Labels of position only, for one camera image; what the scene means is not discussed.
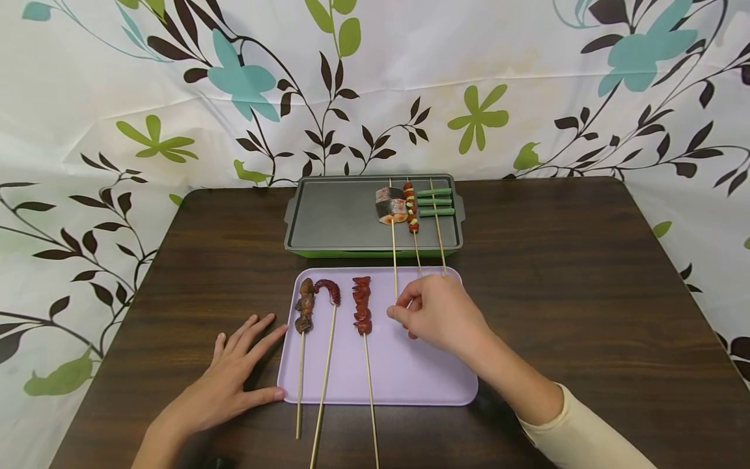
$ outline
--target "lavender plastic tray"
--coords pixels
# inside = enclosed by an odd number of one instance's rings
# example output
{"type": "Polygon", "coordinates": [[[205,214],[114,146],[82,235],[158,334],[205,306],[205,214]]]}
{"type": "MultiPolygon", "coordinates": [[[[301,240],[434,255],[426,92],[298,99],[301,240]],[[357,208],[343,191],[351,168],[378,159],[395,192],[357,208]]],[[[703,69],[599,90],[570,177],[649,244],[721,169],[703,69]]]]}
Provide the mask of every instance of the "lavender plastic tray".
{"type": "MultiPolygon", "coordinates": [[[[424,267],[423,275],[440,274],[442,267],[424,267]]],[[[450,275],[461,278],[453,269],[450,275]]],[[[476,375],[459,359],[438,350],[426,342],[407,337],[407,331],[386,315],[394,302],[394,279],[391,267],[355,267],[339,269],[308,269],[294,283],[289,309],[289,330],[281,354],[278,386],[286,390],[287,402],[297,402],[299,382],[299,351],[301,336],[294,329],[299,313],[294,305],[299,298],[299,286],[306,277],[313,282],[321,278],[335,281],[341,289],[341,306],[336,312],[336,324],[331,350],[326,404],[370,404],[365,344],[354,323],[355,303],[351,295],[353,277],[372,277],[370,310],[373,331],[367,337],[370,352],[370,372],[373,399],[379,405],[436,405],[461,406],[476,396],[476,375]]],[[[398,268],[399,291],[417,279],[416,267],[398,268]]],[[[333,306],[328,291],[320,291],[315,298],[313,329],[305,335],[302,402],[318,404],[323,390],[329,334],[333,306]]]]}

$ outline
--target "cream sleeve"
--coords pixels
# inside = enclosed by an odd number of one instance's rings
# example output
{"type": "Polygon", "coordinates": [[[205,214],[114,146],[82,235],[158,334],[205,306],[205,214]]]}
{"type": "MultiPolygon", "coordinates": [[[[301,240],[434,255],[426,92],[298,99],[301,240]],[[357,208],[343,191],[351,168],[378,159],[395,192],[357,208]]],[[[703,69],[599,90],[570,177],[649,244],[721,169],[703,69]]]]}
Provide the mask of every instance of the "cream sleeve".
{"type": "Polygon", "coordinates": [[[561,469],[656,469],[621,434],[581,404],[565,386],[562,412],[549,423],[520,420],[539,451],[561,469]]]}

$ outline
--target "wooden skewer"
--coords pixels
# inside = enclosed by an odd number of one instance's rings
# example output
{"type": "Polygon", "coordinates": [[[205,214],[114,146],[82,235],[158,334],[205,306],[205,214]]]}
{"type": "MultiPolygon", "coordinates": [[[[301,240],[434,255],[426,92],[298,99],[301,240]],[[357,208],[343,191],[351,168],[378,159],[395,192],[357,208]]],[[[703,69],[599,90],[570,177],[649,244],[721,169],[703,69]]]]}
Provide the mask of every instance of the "wooden skewer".
{"type": "MultiPolygon", "coordinates": [[[[388,178],[388,187],[391,187],[391,178],[388,178]]],[[[398,274],[396,273],[396,228],[391,218],[391,239],[393,241],[393,291],[394,297],[398,298],[398,274]]]]}
{"type": "Polygon", "coordinates": [[[302,369],[305,366],[305,333],[302,333],[302,343],[299,346],[299,382],[297,384],[297,432],[296,439],[299,440],[302,429],[302,369]]]}
{"type": "MultiPolygon", "coordinates": [[[[432,185],[432,178],[430,178],[430,189],[435,189],[432,185]]],[[[432,199],[435,200],[435,194],[432,194],[432,199]]],[[[437,204],[433,204],[433,207],[437,210],[437,204]]],[[[446,267],[446,253],[443,250],[443,237],[440,235],[440,220],[437,217],[437,213],[435,214],[435,225],[437,225],[437,241],[440,244],[440,256],[442,257],[442,274],[447,275],[448,268],[446,267]]]]}
{"type": "Polygon", "coordinates": [[[331,365],[331,348],[333,345],[333,331],[336,325],[336,305],[333,306],[333,318],[331,319],[331,336],[328,338],[328,357],[325,359],[325,374],[323,375],[323,391],[320,393],[320,407],[318,407],[318,423],[315,425],[315,440],[313,442],[313,455],[310,457],[310,469],[315,467],[315,458],[318,453],[318,442],[320,441],[320,424],[323,423],[323,400],[326,398],[328,388],[328,372],[331,365]]]}
{"type": "Polygon", "coordinates": [[[380,457],[377,452],[377,430],[375,429],[375,406],[373,404],[373,381],[370,375],[370,352],[368,351],[368,335],[364,334],[364,357],[367,360],[367,384],[370,387],[370,415],[373,420],[373,445],[375,446],[375,468],[380,469],[380,457]]]}
{"type": "MultiPolygon", "coordinates": [[[[414,204],[416,207],[417,198],[414,197],[414,204]]],[[[417,254],[417,267],[419,268],[419,276],[422,276],[422,263],[419,261],[419,246],[417,246],[417,233],[416,231],[412,231],[412,234],[414,235],[414,252],[417,254]]]]}

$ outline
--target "white backdrop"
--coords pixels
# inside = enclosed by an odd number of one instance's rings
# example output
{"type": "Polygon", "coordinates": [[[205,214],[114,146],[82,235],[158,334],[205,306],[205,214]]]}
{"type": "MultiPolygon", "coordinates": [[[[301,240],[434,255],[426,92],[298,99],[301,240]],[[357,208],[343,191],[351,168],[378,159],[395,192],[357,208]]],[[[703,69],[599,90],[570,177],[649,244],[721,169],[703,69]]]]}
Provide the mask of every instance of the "white backdrop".
{"type": "Polygon", "coordinates": [[[750,379],[749,12],[4,2],[3,465],[52,461],[189,190],[308,174],[623,180],[750,379]]]}

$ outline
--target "brown table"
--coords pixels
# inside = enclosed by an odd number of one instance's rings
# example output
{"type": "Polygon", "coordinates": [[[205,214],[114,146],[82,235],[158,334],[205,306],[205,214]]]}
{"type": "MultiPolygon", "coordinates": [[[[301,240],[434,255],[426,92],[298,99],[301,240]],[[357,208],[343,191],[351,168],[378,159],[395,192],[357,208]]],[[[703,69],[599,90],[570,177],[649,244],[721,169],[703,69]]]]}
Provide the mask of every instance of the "brown table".
{"type": "MultiPolygon", "coordinates": [[[[459,182],[465,245],[448,258],[487,321],[521,356],[659,469],[748,467],[750,395],[624,185],[608,178],[459,182]]],[[[252,313],[286,320],[297,274],[285,252],[293,189],[189,195],[52,467],[129,467],[149,422],[252,313]]],[[[250,377],[276,382],[281,349],[250,377]]],[[[317,406],[254,409],[199,435],[184,459],[308,467],[317,406]]],[[[552,467],[486,386],[466,407],[377,407],[381,465],[552,467]]],[[[318,467],[374,467],[368,407],[328,406],[318,467]]]]}

